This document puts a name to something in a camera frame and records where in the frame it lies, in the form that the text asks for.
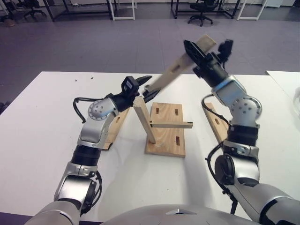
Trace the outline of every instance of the wooden plank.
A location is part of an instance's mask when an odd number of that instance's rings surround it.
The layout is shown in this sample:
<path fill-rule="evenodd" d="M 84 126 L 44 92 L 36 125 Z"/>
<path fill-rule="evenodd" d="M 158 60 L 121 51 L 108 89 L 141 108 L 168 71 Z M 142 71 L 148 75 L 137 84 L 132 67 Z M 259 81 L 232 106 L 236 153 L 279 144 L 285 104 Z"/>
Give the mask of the wooden plank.
<path fill-rule="evenodd" d="M 156 143 L 156 138 L 154 135 L 154 131 L 152 127 L 150 126 L 150 116 L 149 112 L 147 110 L 146 104 L 144 102 L 143 97 L 138 96 L 135 98 L 133 102 L 133 108 L 135 109 L 135 112 L 139 118 L 139 120 L 142 123 L 142 126 L 144 130 L 147 133 L 148 139 L 151 143 Z"/>
<path fill-rule="evenodd" d="M 182 105 L 153 103 L 151 120 L 155 122 L 183 122 Z M 145 153 L 162 156 L 186 156 L 182 128 L 152 128 L 156 143 L 147 142 Z"/>
<path fill-rule="evenodd" d="M 205 103 L 207 107 L 209 107 L 212 111 L 216 112 L 214 106 L 212 103 Z M 225 121 L 221 120 L 216 115 L 212 114 L 211 112 L 204 109 L 204 113 L 210 123 L 211 129 L 213 130 L 217 141 L 220 143 L 227 137 L 227 130 L 228 125 L 225 123 Z"/>
<path fill-rule="evenodd" d="M 129 109 L 130 108 L 124 110 L 123 112 L 120 112 L 120 114 L 113 119 L 112 123 L 108 128 L 108 136 L 106 138 L 103 150 L 109 150 L 112 143 L 116 140 L 116 137 L 123 125 L 123 122 L 128 114 Z"/>
<path fill-rule="evenodd" d="M 196 44 L 204 53 L 206 53 L 216 44 L 216 42 L 208 35 L 203 35 Z M 162 90 L 193 64 L 194 62 L 188 54 L 184 53 L 156 81 L 154 81 L 154 83 L 149 85 L 147 90 L 149 92 L 153 90 Z"/>
<path fill-rule="evenodd" d="M 192 128 L 193 122 L 151 122 L 150 125 L 153 128 Z"/>

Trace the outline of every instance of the background table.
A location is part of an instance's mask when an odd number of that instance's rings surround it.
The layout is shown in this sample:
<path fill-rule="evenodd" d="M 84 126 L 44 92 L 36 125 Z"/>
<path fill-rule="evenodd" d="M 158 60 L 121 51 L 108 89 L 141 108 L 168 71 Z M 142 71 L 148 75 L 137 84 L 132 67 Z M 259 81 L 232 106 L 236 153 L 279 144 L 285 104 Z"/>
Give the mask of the background table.
<path fill-rule="evenodd" d="M 0 116 L 0 211 L 34 215 L 53 200 L 76 147 L 82 123 L 73 110 L 75 97 L 101 98 L 119 93 L 124 77 L 141 74 L 42 72 Z M 261 182 L 300 199 L 300 132 L 288 96 L 270 76 L 237 75 L 263 107 L 259 123 Z M 200 107 L 209 86 L 195 75 L 182 75 L 154 101 L 183 105 L 186 158 L 145 155 L 146 133 L 130 109 L 120 133 L 98 163 L 103 178 L 101 201 L 82 220 L 106 221 L 151 204 L 196 204 L 230 211 L 204 158 L 217 141 Z M 216 110 L 227 108 L 212 99 Z M 87 115 L 89 104 L 80 103 Z M 239 206 L 236 215 L 247 218 Z"/>

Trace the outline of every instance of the wooden post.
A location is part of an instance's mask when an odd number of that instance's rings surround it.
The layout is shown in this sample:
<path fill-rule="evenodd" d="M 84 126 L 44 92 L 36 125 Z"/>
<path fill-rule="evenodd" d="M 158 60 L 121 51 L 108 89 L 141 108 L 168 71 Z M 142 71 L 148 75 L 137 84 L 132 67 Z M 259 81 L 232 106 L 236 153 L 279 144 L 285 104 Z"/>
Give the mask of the wooden post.
<path fill-rule="evenodd" d="M 135 112 L 136 112 L 137 116 L 139 117 L 139 119 L 142 123 L 142 126 L 144 127 L 144 129 L 148 135 L 149 141 L 151 143 L 156 143 L 156 138 L 155 138 L 153 129 L 151 128 L 151 125 L 150 125 L 150 115 L 147 110 L 147 107 L 146 107 L 143 97 L 138 96 L 135 98 L 135 100 L 133 102 L 133 108 L 135 109 Z"/>
<path fill-rule="evenodd" d="M 208 35 L 203 35 L 196 44 L 198 47 L 206 53 L 210 50 L 216 42 L 211 39 Z M 167 85 L 169 85 L 172 81 L 174 81 L 184 70 L 192 66 L 194 62 L 188 56 L 188 54 L 184 53 L 180 58 L 178 58 L 165 72 L 154 81 L 154 83 L 150 84 L 148 87 L 148 91 L 153 90 L 162 90 Z"/>

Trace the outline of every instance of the office chair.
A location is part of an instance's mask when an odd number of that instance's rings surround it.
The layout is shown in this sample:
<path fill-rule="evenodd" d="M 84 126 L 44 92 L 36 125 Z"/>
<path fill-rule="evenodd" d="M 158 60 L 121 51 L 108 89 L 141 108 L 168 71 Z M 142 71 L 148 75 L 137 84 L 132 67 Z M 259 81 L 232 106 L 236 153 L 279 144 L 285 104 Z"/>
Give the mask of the office chair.
<path fill-rule="evenodd" d="M 35 19 L 35 16 L 34 16 L 35 13 L 41 13 L 42 15 L 47 16 L 46 13 L 44 13 L 42 10 L 34 9 L 34 8 L 39 8 L 40 7 L 37 0 L 20 1 L 20 3 L 18 3 L 17 6 L 23 6 L 23 7 L 26 7 L 26 8 L 31 8 L 31 11 L 24 14 L 24 18 L 26 18 L 26 16 L 28 16 L 28 15 L 31 15 L 31 17 L 33 19 Z"/>
<path fill-rule="evenodd" d="M 199 0 L 197 0 L 196 3 L 190 4 L 189 7 L 200 12 L 200 15 L 191 16 L 187 23 L 199 19 L 201 21 L 200 27 L 203 26 L 203 20 L 208 20 L 211 24 L 213 24 L 214 22 L 212 21 L 212 19 L 204 16 L 203 13 L 209 13 L 214 11 L 214 9 L 219 5 L 219 0 L 203 0 L 204 2 L 201 3 L 198 3 L 198 1 Z"/>

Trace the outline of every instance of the wooden base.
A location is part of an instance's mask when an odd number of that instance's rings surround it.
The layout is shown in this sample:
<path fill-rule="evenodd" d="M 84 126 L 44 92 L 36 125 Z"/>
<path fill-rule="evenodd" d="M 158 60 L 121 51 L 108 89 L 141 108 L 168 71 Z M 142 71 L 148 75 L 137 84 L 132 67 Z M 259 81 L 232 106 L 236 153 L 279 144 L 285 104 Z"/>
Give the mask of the wooden base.
<path fill-rule="evenodd" d="M 212 111 L 216 113 L 216 110 L 212 103 L 205 103 Z M 211 129 L 214 132 L 217 141 L 220 143 L 227 137 L 228 125 L 225 121 L 221 120 L 216 115 L 204 109 L 204 113 L 207 117 L 208 122 L 210 123 Z"/>
<path fill-rule="evenodd" d="M 182 105 L 153 103 L 150 119 L 153 123 L 183 122 Z M 156 143 L 147 141 L 145 153 L 184 158 L 186 156 L 182 128 L 153 127 Z"/>
<path fill-rule="evenodd" d="M 113 121 L 108 129 L 108 136 L 105 141 L 104 148 L 102 150 L 109 150 L 110 146 L 116 140 L 116 137 L 121 129 L 121 126 L 123 125 L 123 122 L 128 114 L 129 109 L 130 108 L 121 112 L 117 117 L 115 117 L 113 119 Z"/>

